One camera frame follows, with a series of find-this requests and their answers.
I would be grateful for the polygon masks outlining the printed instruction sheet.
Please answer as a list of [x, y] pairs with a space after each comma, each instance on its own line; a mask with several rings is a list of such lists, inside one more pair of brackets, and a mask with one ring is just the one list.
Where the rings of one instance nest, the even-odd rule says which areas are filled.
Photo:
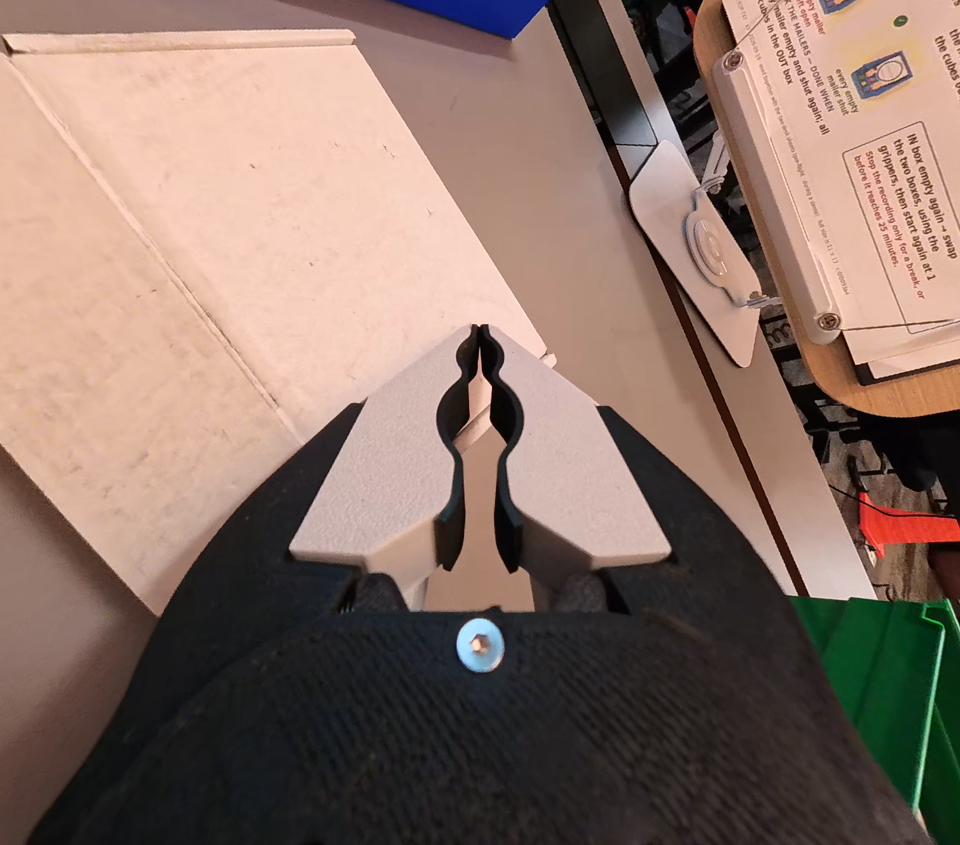
[[[720, 0], [736, 40], [772, 0]], [[958, 364], [959, 0], [785, 0], [713, 70], [801, 329], [857, 381]]]

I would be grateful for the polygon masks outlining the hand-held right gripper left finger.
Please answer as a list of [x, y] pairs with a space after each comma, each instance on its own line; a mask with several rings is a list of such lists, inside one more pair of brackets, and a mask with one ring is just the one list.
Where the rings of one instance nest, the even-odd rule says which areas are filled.
[[289, 545], [297, 561], [389, 576], [409, 607], [462, 551], [464, 471], [478, 327], [443, 339], [363, 402]]

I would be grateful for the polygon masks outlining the white cardboard mailer box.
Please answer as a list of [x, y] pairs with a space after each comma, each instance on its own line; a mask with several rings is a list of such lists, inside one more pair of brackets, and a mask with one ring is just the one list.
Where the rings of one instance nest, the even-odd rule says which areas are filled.
[[457, 329], [553, 364], [346, 30], [2, 36], [2, 447], [156, 616]]

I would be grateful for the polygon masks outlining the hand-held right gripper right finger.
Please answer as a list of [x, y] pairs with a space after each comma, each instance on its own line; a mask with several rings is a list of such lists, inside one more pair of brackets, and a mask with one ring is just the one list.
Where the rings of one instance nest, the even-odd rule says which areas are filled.
[[499, 327], [480, 327], [489, 418], [503, 440], [494, 533], [510, 573], [573, 577], [665, 561], [671, 545], [600, 406]]

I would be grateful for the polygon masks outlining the grey desk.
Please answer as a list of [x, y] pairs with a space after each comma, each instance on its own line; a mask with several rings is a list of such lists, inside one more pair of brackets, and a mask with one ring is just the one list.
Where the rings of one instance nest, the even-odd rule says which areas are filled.
[[[513, 40], [384, 0], [2, 0], [2, 31], [345, 28], [558, 371], [724, 508], [786, 592], [708, 336], [630, 215], [549, 14]], [[2, 451], [2, 843], [23, 843], [126, 691], [155, 617]]]
[[765, 337], [750, 365], [718, 341], [630, 209], [659, 143], [689, 161], [622, 0], [557, 0], [549, 11], [613, 169], [626, 243], [665, 307], [628, 353], [642, 415], [630, 422], [750, 538], [786, 592], [873, 599], [872, 583]]

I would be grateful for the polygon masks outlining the green plastic bin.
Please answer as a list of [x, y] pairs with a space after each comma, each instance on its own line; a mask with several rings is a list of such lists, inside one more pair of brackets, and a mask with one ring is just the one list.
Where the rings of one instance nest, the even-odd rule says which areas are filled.
[[949, 600], [794, 596], [829, 682], [934, 842], [959, 842], [959, 627]]

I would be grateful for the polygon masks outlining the orange traffic cone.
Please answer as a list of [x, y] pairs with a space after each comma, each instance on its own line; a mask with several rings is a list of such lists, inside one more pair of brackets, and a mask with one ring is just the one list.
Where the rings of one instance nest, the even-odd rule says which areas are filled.
[[867, 546], [880, 558], [886, 547], [959, 543], [955, 516], [908, 512], [874, 503], [868, 492], [858, 491], [858, 527]]

